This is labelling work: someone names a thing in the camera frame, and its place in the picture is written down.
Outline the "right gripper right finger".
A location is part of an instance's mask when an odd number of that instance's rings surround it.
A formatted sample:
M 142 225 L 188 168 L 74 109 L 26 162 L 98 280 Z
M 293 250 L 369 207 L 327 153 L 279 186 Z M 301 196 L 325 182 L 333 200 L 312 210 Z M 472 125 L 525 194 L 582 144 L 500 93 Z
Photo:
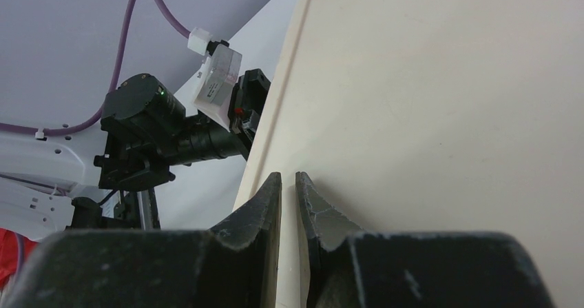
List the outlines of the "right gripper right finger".
M 307 307 L 552 307 L 529 253 L 501 232 L 369 232 L 295 175 Z

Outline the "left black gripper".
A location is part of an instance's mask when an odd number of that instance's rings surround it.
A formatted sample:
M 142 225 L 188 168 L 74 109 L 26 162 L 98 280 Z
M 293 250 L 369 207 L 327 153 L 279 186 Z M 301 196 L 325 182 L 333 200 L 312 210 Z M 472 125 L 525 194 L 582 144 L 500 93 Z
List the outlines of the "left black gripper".
M 150 74 L 137 74 L 105 97 L 103 154 L 94 157 L 101 189 L 139 192 L 175 179 L 170 168 L 241 155 L 248 158 L 271 82 L 259 69 L 240 76 L 228 99 L 228 125 L 187 116 L 184 105 Z

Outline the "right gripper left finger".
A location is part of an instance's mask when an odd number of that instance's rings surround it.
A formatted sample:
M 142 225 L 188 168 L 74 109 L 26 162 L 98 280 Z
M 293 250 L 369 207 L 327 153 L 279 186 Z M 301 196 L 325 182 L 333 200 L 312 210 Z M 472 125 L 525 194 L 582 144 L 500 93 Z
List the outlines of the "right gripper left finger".
M 282 179 L 204 230 L 71 230 L 30 255 L 7 307 L 274 307 Z

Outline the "pastel wooden drawer chest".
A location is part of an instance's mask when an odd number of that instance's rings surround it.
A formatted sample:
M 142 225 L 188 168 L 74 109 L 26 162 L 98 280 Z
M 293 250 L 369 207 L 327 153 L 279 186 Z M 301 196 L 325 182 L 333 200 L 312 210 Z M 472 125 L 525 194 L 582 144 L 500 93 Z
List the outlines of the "pastel wooden drawer chest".
M 490 230 L 583 306 L 583 0 L 298 0 L 236 205 L 282 176 L 277 307 L 301 307 L 295 174 L 362 227 Z

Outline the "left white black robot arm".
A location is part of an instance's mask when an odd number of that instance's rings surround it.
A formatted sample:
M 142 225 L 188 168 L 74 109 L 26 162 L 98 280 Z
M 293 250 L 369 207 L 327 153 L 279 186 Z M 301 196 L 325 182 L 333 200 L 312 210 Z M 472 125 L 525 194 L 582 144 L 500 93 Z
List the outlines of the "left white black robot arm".
M 225 124 L 143 73 L 106 96 L 91 130 L 2 133 L 1 227 L 37 242 L 69 229 L 158 227 L 156 187 L 184 166 L 248 158 L 271 83 L 254 69 L 226 82 L 198 74 L 190 84 L 226 101 Z

